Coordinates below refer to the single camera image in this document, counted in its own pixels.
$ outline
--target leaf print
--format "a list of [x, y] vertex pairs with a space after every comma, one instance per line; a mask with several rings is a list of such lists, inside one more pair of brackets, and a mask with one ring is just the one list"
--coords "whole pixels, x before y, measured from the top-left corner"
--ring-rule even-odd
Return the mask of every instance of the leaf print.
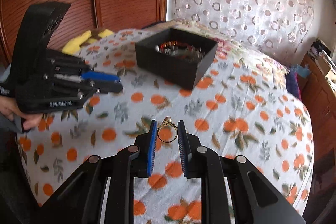
[[61, 163], [63, 160], [56, 158], [54, 160], [54, 163], [52, 164], [54, 168], [54, 176], [57, 176], [57, 182], [63, 181], [63, 167], [61, 166]]
[[280, 152], [280, 150], [279, 150], [279, 148], [278, 148], [277, 145], [275, 145], [275, 152], [277, 153], [277, 155], [278, 155], [279, 158], [282, 157], [281, 152]]
[[40, 169], [44, 172], [44, 173], [46, 173], [46, 172], [49, 172], [49, 167], [48, 166], [42, 166], [42, 167], [40, 167]]
[[132, 82], [131, 85], [135, 88], [136, 86], [142, 86], [143, 83], [146, 81], [147, 75], [139, 75], [136, 77]]
[[237, 148], [239, 150], [243, 150], [244, 149], [244, 144], [243, 144], [243, 140], [242, 140], [242, 134], [241, 133], [238, 133], [236, 139], [235, 139], [235, 144], [237, 146]]
[[158, 83], [158, 80], [157, 80], [157, 79], [154, 80], [154, 86], [155, 86], [157, 89], [159, 88], [159, 83]]
[[271, 147], [268, 146], [268, 141], [263, 141], [260, 149], [259, 158], [264, 162], [269, 160]]
[[102, 112], [101, 114], [96, 115], [97, 119], [105, 119], [107, 118], [109, 113], [107, 111]]
[[93, 131], [90, 137], [90, 143], [94, 147], [96, 145], [96, 131]]
[[39, 161], [39, 158], [40, 158], [40, 156], [38, 155], [38, 153], [37, 153], [37, 151], [35, 150], [35, 152], [34, 152], [34, 162], [35, 162], [35, 164], [37, 164], [37, 162]]
[[275, 132], [276, 132], [276, 128], [275, 128], [275, 127], [272, 127], [272, 128], [271, 128], [271, 131], [269, 132], [269, 134], [270, 134], [270, 135], [273, 135], [273, 134], [275, 134]]
[[35, 183], [34, 192], [35, 192], [35, 195], [39, 194], [39, 183], [38, 182]]
[[265, 81], [261, 82], [264, 86], [266, 86], [267, 88], [269, 88], [269, 84], [267, 84]]
[[114, 113], [115, 113], [115, 120], [120, 118], [121, 123], [123, 123], [125, 120], [127, 120], [128, 119], [127, 102], [118, 103], [114, 107]]
[[87, 105], [85, 106], [85, 111], [86, 111], [89, 115], [91, 115], [91, 113], [92, 113], [92, 111], [93, 111], [93, 106], [91, 106], [90, 104], [87, 104]]
[[227, 66], [228, 66], [228, 63], [226, 63], [226, 62], [219, 62], [219, 63], [218, 63], [218, 68], [219, 68], [220, 70], [226, 70], [226, 69], [227, 69]]
[[181, 206], [183, 206], [185, 208], [187, 208], [189, 206], [189, 203], [186, 202], [183, 198], [180, 199], [180, 204], [181, 204]]
[[218, 149], [221, 148], [221, 145], [220, 145], [220, 143], [218, 142], [218, 140], [217, 140], [217, 138], [216, 138], [216, 136], [215, 136], [215, 133], [212, 134], [211, 142], [212, 142], [212, 144], [213, 144], [216, 148], [218, 148]]
[[227, 88], [228, 88], [228, 85], [227, 85], [227, 84], [225, 84], [223, 81], [222, 81], [222, 86], [223, 86], [225, 89], [227, 89]]
[[265, 129], [264, 129], [264, 127], [263, 127], [260, 123], [255, 122], [254, 125], [255, 125], [255, 127], [257, 128], [257, 130], [260, 131], [260, 133], [262, 133], [262, 134], [265, 135]]
[[274, 177], [276, 180], [279, 180], [279, 178], [280, 178], [280, 175], [279, 175], [279, 173], [275, 170], [275, 168], [273, 168], [273, 177]]
[[286, 196], [289, 195], [289, 187], [288, 187], [288, 184], [286, 184], [286, 183], [283, 183], [283, 184], [282, 184], [282, 191], [285, 193]]
[[71, 115], [76, 119], [78, 122], [78, 113], [76, 109], [70, 110]]

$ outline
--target metal screw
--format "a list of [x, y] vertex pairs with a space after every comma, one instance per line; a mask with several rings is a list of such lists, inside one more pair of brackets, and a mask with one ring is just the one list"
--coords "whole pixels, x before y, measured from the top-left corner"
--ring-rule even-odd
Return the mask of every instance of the metal screw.
[[97, 161], [99, 161], [99, 157], [96, 156], [96, 155], [91, 156], [91, 157], [89, 158], [89, 162], [90, 162], [91, 164], [95, 164]]
[[246, 158], [244, 156], [238, 156], [236, 160], [241, 164], [246, 163]]
[[139, 148], [136, 146], [136, 145], [131, 145], [129, 148], [128, 148], [128, 151], [130, 151], [131, 153], [135, 153], [139, 150]]
[[199, 153], [206, 153], [208, 150], [205, 146], [199, 146], [199, 147], [197, 147], [197, 151]]
[[169, 117], [169, 116], [167, 116], [163, 121], [168, 121], [168, 122], [172, 122], [173, 120], [172, 120], [172, 118], [171, 117]]
[[77, 94], [77, 96], [78, 96], [79, 99], [83, 99], [83, 97], [84, 97], [84, 93], [80, 91], [80, 92]]

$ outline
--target finger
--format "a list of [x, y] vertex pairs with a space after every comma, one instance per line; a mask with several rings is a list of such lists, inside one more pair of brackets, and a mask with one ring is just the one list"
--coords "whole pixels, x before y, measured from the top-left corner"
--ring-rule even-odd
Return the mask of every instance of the finger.
[[13, 115], [13, 113], [10, 113], [10, 114], [8, 114], [8, 115], [5, 115], [5, 117], [6, 117], [8, 120], [10, 120], [10, 121], [14, 121], [14, 115]]
[[37, 127], [41, 121], [42, 115], [28, 115], [28, 119], [23, 123], [23, 128], [25, 130], [31, 129], [33, 127]]

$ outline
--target human hand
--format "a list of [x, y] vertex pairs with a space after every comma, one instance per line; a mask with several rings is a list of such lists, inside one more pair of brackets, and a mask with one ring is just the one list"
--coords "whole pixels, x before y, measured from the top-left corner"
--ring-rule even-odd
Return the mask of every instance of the human hand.
[[0, 112], [9, 120], [14, 120], [14, 114], [24, 118], [26, 121], [23, 123], [24, 130], [31, 129], [38, 126], [42, 114], [24, 114], [19, 110], [14, 98], [0, 96]]

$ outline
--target blue fabric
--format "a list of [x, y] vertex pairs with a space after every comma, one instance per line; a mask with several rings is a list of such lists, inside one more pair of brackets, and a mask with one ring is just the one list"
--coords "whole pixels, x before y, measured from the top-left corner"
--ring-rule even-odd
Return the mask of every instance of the blue fabric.
[[297, 83], [297, 73], [293, 70], [289, 70], [289, 73], [286, 74], [286, 88], [289, 93], [302, 101], [299, 85]]

